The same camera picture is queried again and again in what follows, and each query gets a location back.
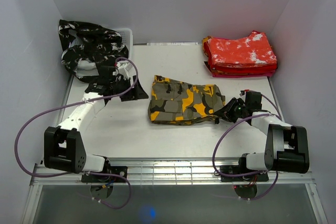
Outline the orange green camouflage trousers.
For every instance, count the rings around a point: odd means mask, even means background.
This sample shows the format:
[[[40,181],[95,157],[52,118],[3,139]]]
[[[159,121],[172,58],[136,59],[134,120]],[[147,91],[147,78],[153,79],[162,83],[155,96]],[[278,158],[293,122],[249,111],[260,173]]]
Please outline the orange green camouflage trousers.
[[[148,116],[152,123],[164,125],[217,121],[215,112],[225,103],[225,96],[215,84],[196,85],[155,75]]]

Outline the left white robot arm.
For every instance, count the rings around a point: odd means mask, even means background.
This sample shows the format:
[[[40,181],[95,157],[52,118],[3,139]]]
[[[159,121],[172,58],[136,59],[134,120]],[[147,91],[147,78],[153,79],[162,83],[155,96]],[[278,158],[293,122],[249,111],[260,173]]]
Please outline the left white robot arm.
[[[131,62],[122,60],[114,66],[103,66],[84,91],[81,103],[56,127],[44,133],[44,164],[47,168],[69,173],[93,172],[105,182],[111,177],[107,158],[88,154],[82,133],[107,103],[118,97],[122,102],[147,99],[139,83],[138,70]]]

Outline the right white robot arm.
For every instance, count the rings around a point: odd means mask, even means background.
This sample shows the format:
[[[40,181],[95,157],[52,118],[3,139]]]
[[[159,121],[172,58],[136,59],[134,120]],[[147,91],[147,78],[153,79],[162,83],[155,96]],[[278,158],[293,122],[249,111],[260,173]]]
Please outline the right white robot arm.
[[[262,109],[262,98],[266,96],[260,92],[243,90],[240,98],[232,98],[216,112],[227,122],[247,122],[266,135],[263,152],[245,153],[239,158],[238,177],[250,180],[256,172],[270,170],[305,174],[310,167],[307,130]]]

